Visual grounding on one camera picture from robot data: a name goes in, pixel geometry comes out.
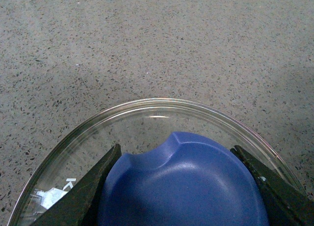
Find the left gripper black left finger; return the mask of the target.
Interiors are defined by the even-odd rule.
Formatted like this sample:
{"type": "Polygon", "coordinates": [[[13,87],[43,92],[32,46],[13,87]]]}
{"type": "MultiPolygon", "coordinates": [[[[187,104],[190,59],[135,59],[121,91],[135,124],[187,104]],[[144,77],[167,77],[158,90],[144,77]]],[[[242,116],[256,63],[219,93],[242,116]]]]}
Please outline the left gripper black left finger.
{"type": "Polygon", "coordinates": [[[115,144],[64,197],[37,218],[33,226],[96,226],[105,180],[121,157],[115,144]]]}

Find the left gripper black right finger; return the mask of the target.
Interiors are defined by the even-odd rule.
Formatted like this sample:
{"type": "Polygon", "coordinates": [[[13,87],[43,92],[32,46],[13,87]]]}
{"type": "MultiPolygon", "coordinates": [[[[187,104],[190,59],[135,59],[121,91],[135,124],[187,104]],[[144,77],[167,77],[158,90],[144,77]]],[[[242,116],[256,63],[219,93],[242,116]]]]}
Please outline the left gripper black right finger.
{"type": "Polygon", "coordinates": [[[239,145],[231,152],[245,165],[261,193],[271,226],[312,226],[314,201],[239,145]]]}

